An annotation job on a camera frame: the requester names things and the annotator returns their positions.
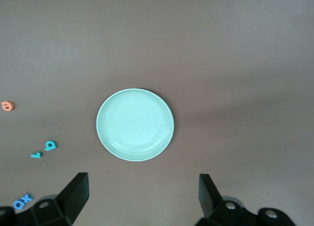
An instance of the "orange foam letter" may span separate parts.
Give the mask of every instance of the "orange foam letter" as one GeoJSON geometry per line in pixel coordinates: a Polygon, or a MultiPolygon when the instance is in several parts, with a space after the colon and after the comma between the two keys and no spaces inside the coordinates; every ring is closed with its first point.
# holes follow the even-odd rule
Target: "orange foam letter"
{"type": "Polygon", "coordinates": [[[12,103],[11,101],[4,101],[1,103],[2,108],[4,109],[4,111],[12,111],[14,109],[14,103],[12,103]]]}

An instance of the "plate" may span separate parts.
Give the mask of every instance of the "plate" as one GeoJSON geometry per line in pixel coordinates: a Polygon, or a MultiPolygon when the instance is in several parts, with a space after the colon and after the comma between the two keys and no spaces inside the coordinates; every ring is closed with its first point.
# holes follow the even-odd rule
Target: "plate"
{"type": "Polygon", "coordinates": [[[169,145],[174,120],[168,105],[156,94],[126,89],[102,104],[96,129],[101,143],[113,155],[127,161],[145,161],[169,145]]]}

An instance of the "letter x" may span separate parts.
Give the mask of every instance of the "letter x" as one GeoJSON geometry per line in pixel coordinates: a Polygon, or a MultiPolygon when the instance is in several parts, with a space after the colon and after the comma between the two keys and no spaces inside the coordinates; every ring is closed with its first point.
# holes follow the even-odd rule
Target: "letter x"
{"type": "Polygon", "coordinates": [[[21,200],[23,200],[24,203],[28,203],[29,201],[33,200],[33,198],[30,196],[30,194],[25,194],[25,196],[21,198],[21,200]]]}

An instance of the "plate rim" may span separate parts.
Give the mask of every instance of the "plate rim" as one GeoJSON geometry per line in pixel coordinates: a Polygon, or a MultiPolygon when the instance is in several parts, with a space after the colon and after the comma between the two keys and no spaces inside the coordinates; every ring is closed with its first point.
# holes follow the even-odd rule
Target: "plate rim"
{"type": "Polygon", "coordinates": [[[124,90],[120,90],[120,91],[117,91],[115,93],[113,93],[112,95],[110,95],[107,99],[105,99],[105,101],[102,103],[102,105],[100,106],[99,110],[98,110],[98,113],[97,113],[97,116],[96,116],[96,132],[97,132],[97,135],[98,135],[98,138],[101,142],[101,144],[106,148],[106,150],[108,150],[112,155],[120,158],[120,159],[123,159],[123,160],[126,160],[126,161],[134,161],[134,162],[138,162],[138,161],[146,161],[146,160],[150,160],[156,156],[158,156],[159,154],[161,154],[168,146],[169,144],[171,143],[172,141],[172,138],[173,138],[173,134],[174,134],[174,117],[173,117],[173,114],[172,114],[172,111],[169,107],[169,105],[157,94],[153,93],[152,91],[149,91],[149,90],[146,90],[146,89],[141,89],[141,88],[129,88],[129,89],[124,89],[124,90]],[[144,93],[149,93],[151,95],[153,95],[154,97],[156,97],[158,100],[160,100],[167,108],[167,110],[169,110],[169,115],[171,116],[171,135],[170,135],[170,138],[169,138],[169,141],[166,143],[165,147],[162,148],[160,150],[160,152],[158,152],[157,154],[155,154],[154,156],[151,156],[149,158],[143,158],[143,159],[139,159],[139,160],[132,160],[132,159],[127,159],[127,158],[123,158],[121,156],[118,156],[117,154],[113,153],[112,151],[110,151],[103,143],[102,139],[100,138],[100,135],[99,135],[99,131],[98,131],[98,123],[99,123],[99,116],[100,116],[100,113],[101,113],[101,110],[102,108],[105,106],[105,104],[112,98],[112,97],[115,97],[117,96],[118,94],[122,93],[122,92],[126,92],[126,91],[131,91],[131,90],[136,90],[136,91],[141,91],[141,92],[144,92],[144,93]]]}

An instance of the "screw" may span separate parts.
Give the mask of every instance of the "screw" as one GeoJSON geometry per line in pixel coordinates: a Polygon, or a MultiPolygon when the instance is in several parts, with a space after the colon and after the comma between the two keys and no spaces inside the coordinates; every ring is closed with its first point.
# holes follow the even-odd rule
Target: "screw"
{"type": "Polygon", "coordinates": [[[236,208],[236,206],[232,203],[232,202],[227,202],[226,203],[226,207],[229,209],[229,210],[234,210],[236,208]]]}
{"type": "Polygon", "coordinates": [[[43,202],[43,203],[41,203],[40,205],[39,205],[39,208],[45,208],[45,207],[47,207],[49,205],[49,202],[48,201],[45,201],[45,202],[43,202]]]}
{"type": "Polygon", "coordinates": [[[278,216],[273,210],[266,210],[265,211],[266,215],[270,218],[276,219],[278,216]]]}

